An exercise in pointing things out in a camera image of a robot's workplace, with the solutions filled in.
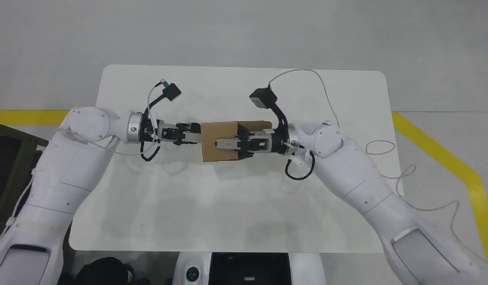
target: black cover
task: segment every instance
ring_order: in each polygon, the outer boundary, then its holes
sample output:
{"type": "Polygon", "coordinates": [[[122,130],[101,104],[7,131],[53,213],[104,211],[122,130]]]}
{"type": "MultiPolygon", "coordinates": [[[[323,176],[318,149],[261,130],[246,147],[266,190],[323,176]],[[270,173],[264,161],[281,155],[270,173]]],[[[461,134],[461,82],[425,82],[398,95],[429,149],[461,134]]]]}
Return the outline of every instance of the black cover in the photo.
{"type": "Polygon", "coordinates": [[[288,253],[212,254],[209,285],[291,285],[288,253]]]}

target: white casing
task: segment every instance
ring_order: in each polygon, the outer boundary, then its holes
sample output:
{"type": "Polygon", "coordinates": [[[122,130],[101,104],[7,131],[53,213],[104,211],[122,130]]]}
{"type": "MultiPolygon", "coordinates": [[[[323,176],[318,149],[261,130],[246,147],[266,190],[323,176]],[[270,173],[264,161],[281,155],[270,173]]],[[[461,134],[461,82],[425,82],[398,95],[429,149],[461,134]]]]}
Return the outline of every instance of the white casing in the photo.
{"type": "Polygon", "coordinates": [[[98,135],[93,137],[90,130],[105,137],[118,130],[123,139],[127,135],[127,127],[122,128],[124,121],[101,108],[71,109],[33,171],[32,188],[25,205],[0,239],[0,284],[57,283],[63,268],[63,239],[69,224],[83,200],[96,188],[112,158],[111,151],[120,141],[113,136],[107,145],[109,150],[105,150],[75,138],[69,131],[73,127],[83,138],[97,139],[98,135]],[[96,115],[97,120],[81,116],[85,114],[96,115]],[[95,124],[102,129],[91,126],[95,124]],[[40,276],[35,275],[39,274],[37,270],[27,269],[22,274],[6,271],[11,270],[9,267],[23,267],[28,258],[39,259],[37,267],[44,267],[40,276]]]}
{"type": "MultiPolygon", "coordinates": [[[[289,253],[293,285],[326,285],[326,273],[318,253],[289,253]]],[[[208,285],[212,252],[180,252],[172,285],[208,285]],[[197,267],[200,276],[195,282],[186,280],[186,271],[197,267]]]]}
{"type": "Polygon", "coordinates": [[[465,284],[486,283],[488,279],[482,277],[486,272],[470,260],[458,243],[445,238],[393,193],[373,159],[335,125],[323,124],[315,129],[307,126],[304,130],[295,126],[294,130],[298,137],[294,141],[323,157],[316,160],[316,176],[376,231],[388,264],[402,283],[432,283],[451,277],[469,282],[465,284]],[[322,142],[335,148],[322,146],[322,142]]]}

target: black cable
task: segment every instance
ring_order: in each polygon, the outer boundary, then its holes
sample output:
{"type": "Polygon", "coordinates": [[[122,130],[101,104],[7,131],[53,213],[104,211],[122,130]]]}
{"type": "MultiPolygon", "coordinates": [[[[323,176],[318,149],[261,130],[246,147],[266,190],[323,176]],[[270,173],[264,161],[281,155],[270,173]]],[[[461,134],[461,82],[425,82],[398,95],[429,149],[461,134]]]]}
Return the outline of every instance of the black cable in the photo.
{"type": "Polygon", "coordinates": [[[310,170],[308,171],[308,173],[303,176],[303,177],[294,177],[294,176],[291,176],[290,173],[288,172],[288,168],[290,167],[290,163],[291,163],[291,159],[288,159],[287,161],[287,164],[286,166],[284,167],[284,173],[291,179],[295,180],[295,181],[302,181],[304,179],[307,179],[313,172],[313,168],[315,168],[315,155],[310,151],[310,157],[312,157],[312,164],[310,165],[310,170]]]}

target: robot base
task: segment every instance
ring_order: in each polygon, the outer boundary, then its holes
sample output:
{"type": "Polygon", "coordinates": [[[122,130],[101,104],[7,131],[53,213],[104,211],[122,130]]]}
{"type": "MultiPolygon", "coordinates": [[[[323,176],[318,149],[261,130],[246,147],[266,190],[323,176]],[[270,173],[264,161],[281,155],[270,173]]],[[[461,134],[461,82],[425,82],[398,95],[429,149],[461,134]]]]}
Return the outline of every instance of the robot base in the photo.
{"type": "Polygon", "coordinates": [[[181,252],[172,285],[326,285],[318,253],[181,252]]]}

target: black cloth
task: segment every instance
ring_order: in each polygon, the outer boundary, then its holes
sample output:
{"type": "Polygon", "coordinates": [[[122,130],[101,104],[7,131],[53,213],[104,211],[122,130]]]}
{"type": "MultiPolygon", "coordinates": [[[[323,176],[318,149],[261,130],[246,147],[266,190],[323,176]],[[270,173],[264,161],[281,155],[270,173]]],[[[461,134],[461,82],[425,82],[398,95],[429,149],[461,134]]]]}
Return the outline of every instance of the black cloth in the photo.
{"type": "Polygon", "coordinates": [[[116,258],[99,258],[83,266],[75,281],[78,285],[127,285],[127,269],[116,258]]]}

